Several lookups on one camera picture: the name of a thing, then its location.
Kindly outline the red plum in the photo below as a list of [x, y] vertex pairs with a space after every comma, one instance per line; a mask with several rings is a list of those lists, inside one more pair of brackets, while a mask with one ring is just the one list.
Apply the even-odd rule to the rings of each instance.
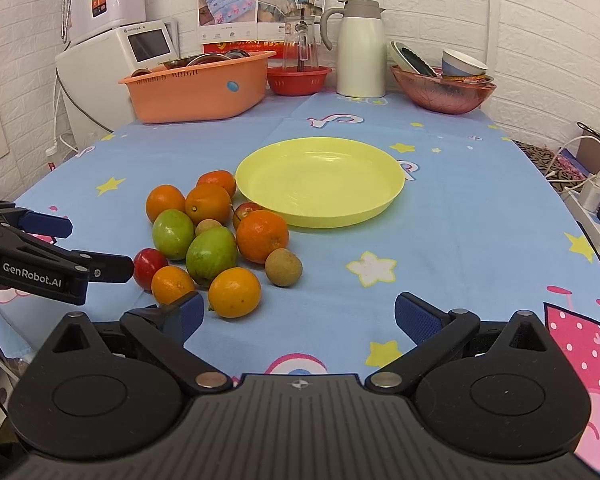
[[232, 217], [234, 229], [235, 230], [238, 229], [240, 222], [242, 222], [242, 219], [246, 218], [248, 216], [248, 214], [251, 214], [253, 211], [261, 210], [261, 209], [262, 209], [262, 207], [260, 205], [253, 203], [253, 202], [245, 202], [245, 203], [242, 203], [242, 204], [238, 205], [237, 207], [235, 207], [233, 210], [233, 217]]
[[145, 292], [151, 291], [154, 275], [167, 266], [168, 259], [155, 248], [144, 248], [134, 258], [133, 278], [135, 283]]

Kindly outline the small orange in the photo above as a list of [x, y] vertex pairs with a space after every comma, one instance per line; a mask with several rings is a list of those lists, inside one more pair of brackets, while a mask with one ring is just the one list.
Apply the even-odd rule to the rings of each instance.
[[160, 306], [173, 304], [174, 301], [195, 290], [195, 282], [178, 266], [163, 266], [151, 280], [152, 296]]
[[243, 318], [256, 310], [261, 301], [259, 279], [248, 269], [227, 269], [211, 283], [208, 290], [210, 309], [221, 318]]

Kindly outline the green mango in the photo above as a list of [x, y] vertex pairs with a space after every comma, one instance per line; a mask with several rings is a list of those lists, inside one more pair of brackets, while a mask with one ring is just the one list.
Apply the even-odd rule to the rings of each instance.
[[158, 215], [151, 229], [155, 248], [172, 261], [186, 257], [195, 237], [195, 227], [189, 216], [178, 209], [167, 209]]
[[224, 226], [215, 226], [197, 235], [189, 245], [185, 266], [201, 288], [208, 288], [225, 270], [237, 266], [238, 250], [234, 234]]

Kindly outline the large orange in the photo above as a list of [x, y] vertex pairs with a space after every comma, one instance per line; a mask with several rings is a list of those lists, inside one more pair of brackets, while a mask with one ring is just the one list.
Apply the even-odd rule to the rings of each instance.
[[151, 223], [154, 223], [158, 215], [168, 209], [185, 211], [185, 197], [173, 185], [159, 185], [146, 198], [145, 211], [147, 218]]

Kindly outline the brown longan small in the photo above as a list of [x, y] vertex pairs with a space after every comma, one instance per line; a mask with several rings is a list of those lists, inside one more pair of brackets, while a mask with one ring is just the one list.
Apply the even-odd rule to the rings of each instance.
[[206, 232], [210, 229], [218, 228], [219, 226], [222, 226], [222, 223], [220, 223], [218, 220], [215, 220], [215, 219], [201, 220], [201, 222], [199, 222], [196, 225], [195, 236], [199, 236], [203, 232]]

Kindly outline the orange with navel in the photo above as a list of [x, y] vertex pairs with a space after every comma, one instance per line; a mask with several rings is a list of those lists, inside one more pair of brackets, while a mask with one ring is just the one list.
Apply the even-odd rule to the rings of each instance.
[[232, 215], [232, 199], [222, 186], [198, 184], [186, 196], [185, 212], [195, 226], [208, 219], [224, 224]]

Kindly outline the brown longan large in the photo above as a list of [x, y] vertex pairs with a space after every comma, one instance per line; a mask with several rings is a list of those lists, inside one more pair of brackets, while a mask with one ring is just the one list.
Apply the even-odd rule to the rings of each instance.
[[268, 280], [278, 287], [296, 284], [302, 275], [302, 262], [286, 248], [277, 248], [268, 255], [264, 264]]

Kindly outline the tangerine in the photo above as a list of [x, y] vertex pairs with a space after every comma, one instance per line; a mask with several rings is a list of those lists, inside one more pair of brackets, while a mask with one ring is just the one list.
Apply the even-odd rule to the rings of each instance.
[[214, 170], [200, 176], [197, 180], [198, 185], [215, 184], [227, 192], [230, 197], [233, 197], [236, 192], [236, 181], [234, 176], [227, 170]]
[[263, 264], [271, 252], [288, 246], [287, 223], [275, 212], [255, 210], [239, 222], [236, 243], [245, 259]]

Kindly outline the orange plastic basket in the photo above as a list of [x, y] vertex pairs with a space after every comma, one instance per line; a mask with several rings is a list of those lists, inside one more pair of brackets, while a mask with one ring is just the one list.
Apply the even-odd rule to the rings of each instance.
[[259, 104], [266, 92], [273, 51], [248, 58], [154, 70], [120, 80], [144, 124], [205, 122], [235, 117]]

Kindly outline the yellow plastic plate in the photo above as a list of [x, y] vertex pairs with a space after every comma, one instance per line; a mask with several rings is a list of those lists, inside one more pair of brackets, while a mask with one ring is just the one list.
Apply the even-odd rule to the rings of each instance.
[[405, 184], [391, 155], [357, 140], [311, 136], [268, 144], [237, 166], [239, 191], [290, 226], [336, 229], [373, 219]]

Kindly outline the white power strip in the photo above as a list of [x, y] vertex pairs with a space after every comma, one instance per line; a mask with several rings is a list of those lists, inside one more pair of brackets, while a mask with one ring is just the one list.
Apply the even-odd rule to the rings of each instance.
[[600, 257], [600, 220], [595, 214], [591, 214], [582, 207], [578, 192], [565, 191], [560, 194], [560, 197]]

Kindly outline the white water dispenser appliance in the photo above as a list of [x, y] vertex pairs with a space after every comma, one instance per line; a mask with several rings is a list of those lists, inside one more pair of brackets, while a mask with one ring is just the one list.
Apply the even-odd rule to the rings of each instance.
[[178, 22], [149, 21], [145, 0], [61, 0], [59, 95], [79, 150], [136, 115], [122, 79], [180, 54]]

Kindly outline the copper pink glass bowl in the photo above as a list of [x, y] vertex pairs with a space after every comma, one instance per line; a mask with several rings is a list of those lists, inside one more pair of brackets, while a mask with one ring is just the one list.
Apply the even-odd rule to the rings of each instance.
[[451, 78], [429, 77], [391, 67], [402, 92], [416, 105], [432, 112], [464, 115], [490, 98], [496, 85], [489, 81], [464, 82]]

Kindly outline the metal bowls in basket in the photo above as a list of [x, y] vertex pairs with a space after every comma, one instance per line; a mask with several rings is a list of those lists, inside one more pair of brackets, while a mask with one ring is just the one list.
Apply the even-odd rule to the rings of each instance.
[[191, 68], [213, 63], [226, 64], [236, 60], [244, 60], [245, 58], [251, 58], [251, 54], [242, 49], [233, 49], [226, 53], [201, 53], [189, 56], [188, 58], [176, 58], [172, 61], [163, 62], [154, 70], [150, 70], [149, 68], [139, 68], [138, 70], [134, 70], [129, 78], [137, 79], [149, 76], [166, 76], [166, 74], [174, 72], [176, 72], [176, 76], [181, 77], [184, 76], [184, 73], [180, 73], [180, 70], [184, 70], [184, 68]]

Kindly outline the small red plastic basket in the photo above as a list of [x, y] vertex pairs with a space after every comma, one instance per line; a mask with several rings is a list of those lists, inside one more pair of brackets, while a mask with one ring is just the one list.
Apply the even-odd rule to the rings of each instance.
[[283, 67], [268, 69], [268, 86], [278, 96], [312, 96], [320, 92], [330, 67], [320, 66], [313, 70], [285, 70]]

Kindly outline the white blue ceramic cup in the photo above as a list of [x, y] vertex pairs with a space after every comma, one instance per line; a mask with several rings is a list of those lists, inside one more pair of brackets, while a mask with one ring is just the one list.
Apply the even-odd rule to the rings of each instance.
[[442, 51], [442, 74], [453, 77], [483, 76], [488, 66], [463, 52], [444, 49]]

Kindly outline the white dish in bowl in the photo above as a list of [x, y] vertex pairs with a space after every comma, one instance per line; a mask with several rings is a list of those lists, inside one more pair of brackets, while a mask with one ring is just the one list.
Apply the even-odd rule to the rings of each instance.
[[436, 71], [420, 58], [414, 51], [399, 41], [390, 41], [388, 53], [394, 64], [404, 72], [419, 74], [426, 77], [437, 77]]

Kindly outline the white thermos jug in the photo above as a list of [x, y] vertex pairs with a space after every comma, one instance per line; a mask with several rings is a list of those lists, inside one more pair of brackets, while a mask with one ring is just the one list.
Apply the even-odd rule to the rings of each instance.
[[[320, 23], [322, 44], [336, 49], [336, 90], [342, 96], [382, 98], [386, 94], [387, 38], [375, 0], [338, 0], [341, 6], [327, 9]], [[328, 36], [328, 20], [341, 14], [337, 45]]]

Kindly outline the clear glass pitcher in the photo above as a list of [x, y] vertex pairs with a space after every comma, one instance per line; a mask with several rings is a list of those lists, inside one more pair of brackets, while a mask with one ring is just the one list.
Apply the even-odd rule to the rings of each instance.
[[314, 32], [314, 17], [304, 10], [285, 18], [284, 70], [299, 73], [320, 67]]

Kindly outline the bedding poster calendar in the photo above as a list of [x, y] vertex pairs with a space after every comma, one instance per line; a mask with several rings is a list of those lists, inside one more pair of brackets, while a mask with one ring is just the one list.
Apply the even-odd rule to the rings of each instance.
[[206, 52], [231, 48], [280, 52], [290, 24], [303, 18], [314, 37], [326, 0], [198, 0], [199, 36]]

